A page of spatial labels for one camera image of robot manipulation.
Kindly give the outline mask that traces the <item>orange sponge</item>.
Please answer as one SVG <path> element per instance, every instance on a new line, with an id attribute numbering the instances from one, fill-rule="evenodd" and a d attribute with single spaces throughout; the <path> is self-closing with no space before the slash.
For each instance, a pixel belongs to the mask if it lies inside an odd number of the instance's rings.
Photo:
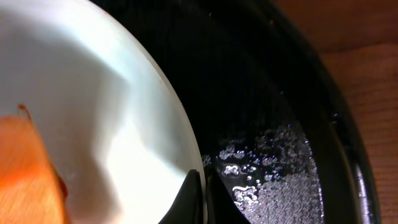
<path id="1" fill-rule="evenodd" d="M 27 118 L 1 118 L 1 223 L 69 222 L 40 134 Z"/>

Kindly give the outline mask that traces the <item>light green plate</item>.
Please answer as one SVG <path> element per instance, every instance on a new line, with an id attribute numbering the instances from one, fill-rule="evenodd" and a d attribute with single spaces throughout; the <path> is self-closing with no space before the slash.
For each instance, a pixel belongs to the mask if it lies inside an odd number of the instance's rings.
<path id="1" fill-rule="evenodd" d="M 203 172 L 187 114 L 141 43 L 90 1 L 1 1 L 1 114 L 29 110 L 73 223 L 158 223 Z"/>

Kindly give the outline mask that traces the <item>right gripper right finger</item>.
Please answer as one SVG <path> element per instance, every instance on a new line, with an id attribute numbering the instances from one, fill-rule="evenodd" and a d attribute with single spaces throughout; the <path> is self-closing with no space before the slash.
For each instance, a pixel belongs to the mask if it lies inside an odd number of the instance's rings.
<path id="1" fill-rule="evenodd" d="M 209 224 L 250 224 L 234 204 L 218 174 L 206 177 L 206 201 Z"/>

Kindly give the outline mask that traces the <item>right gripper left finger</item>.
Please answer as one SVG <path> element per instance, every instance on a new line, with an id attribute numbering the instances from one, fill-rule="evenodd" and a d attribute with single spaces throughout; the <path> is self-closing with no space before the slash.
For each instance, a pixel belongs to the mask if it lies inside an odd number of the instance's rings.
<path id="1" fill-rule="evenodd" d="M 159 224 L 201 224 L 201 181 L 197 170 L 188 172 L 172 206 Z"/>

